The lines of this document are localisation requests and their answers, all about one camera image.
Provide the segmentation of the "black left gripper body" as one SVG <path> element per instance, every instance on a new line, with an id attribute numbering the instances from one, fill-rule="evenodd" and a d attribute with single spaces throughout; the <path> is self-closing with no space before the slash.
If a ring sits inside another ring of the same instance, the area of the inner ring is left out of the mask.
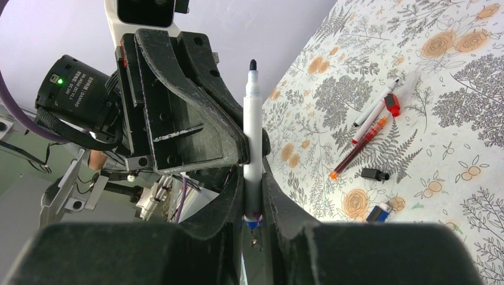
<path id="1" fill-rule="evenodd" d="M 144 118 L 144 102 L 134 35 L 127 33 L 115 50 L 117 76 L 121 90 L 124 118 L 125 156 L 127 170 L 152 168 L 152 154 Z"/>

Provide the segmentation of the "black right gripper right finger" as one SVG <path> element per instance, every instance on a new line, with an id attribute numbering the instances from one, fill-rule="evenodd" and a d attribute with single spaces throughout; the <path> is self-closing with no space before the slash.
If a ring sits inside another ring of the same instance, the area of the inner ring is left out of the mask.
<path id="1" fill-rule="evenodd" d="M 264 284 L 481 284 L 462 242 L 433 223 L 322 223 L 264 165 Z"/>

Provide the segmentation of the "white marker blue end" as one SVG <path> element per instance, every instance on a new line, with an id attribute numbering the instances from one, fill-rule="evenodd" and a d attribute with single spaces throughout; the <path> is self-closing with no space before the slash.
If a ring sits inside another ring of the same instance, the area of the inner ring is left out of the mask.
<path id="1" fill-rule="evenodd" d="M 252 59 L 247 74 L 243 104 L 243 132 L 248 139 L 250 161 L 243 167 L 245 212 L 244 220 L 251 230 L 262 220 L 260 202 L 262 179 L 262 97 L 259 89 L 257 61 Z"/>

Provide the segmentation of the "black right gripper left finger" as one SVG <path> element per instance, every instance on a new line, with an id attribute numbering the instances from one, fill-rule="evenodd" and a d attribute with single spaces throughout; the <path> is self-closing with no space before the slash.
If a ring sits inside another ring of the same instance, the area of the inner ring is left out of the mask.
<path id="1" fill-rule="evenodd" d="M 5 284 L 238 284 L 243 171 L 181 223 L 57 223 L 23 248 Z"/>

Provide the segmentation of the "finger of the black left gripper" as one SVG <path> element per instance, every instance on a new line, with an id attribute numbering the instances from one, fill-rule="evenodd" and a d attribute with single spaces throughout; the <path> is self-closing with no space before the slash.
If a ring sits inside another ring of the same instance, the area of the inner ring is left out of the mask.
<path id="1" fill-rule="evenodd" d="M 187 105 L 191 131 L 183 134 L 178 151 L 183 165 L 192 164 L 190 178 L 199 187 L 222 192 L 239 164 L 250 161 L 250 144 L 243 132 L 242 106 L 221 78 L 209 38 L 183 31 L 177 38 L 179 64 L 194 88 L 206 99 Z"/>
<path id="2" fill-rule="evenodd" d="M 187 105 L 195 106 L 197 99 L 206 102 L 179 64 L 178 36 L 146 28 L 135 34 L 153 168 L 166 175 L 193 169 L 192 164 L 183 165 L 178 143 L 192 130 L 185 118 Z"/>

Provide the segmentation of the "white marker black tip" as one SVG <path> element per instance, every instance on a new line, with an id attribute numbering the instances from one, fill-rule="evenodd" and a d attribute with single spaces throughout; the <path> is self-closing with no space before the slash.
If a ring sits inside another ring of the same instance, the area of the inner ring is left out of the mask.
<path id="1" fill-rule="evenodd" d="M 400 83 L 401 79 L 396 78 L 392 84 L 387 86 L 379 95 L 378 97 L 371 103 L 371 105 L 363 112 L 362 115 L 360 115 L 353 123 L 353 127 L 358 127 L 361 126 L 365 120 L 371 115 L 372 111 L 374 111 L 375 107 L 378 105 L 378 103 L 383 99 L 386 95 L 389 93 L 393 92 L 394 89 L 397 87 L 397 85 Z"/>

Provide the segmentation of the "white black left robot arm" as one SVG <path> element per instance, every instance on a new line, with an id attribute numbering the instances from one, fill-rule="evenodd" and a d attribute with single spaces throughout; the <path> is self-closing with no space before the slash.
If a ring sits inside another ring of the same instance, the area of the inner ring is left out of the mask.
<path id="1" fill-rule="evenodd" d="M 111 75 L 69 55 L 36 98 L 37 117 L 81 147 L 114 152 L 129 172 L 186 172 L 222 190 L 250 162 L 243 108 L 219 73 L 208 37 L 141 28 L 123 35 Z"/>

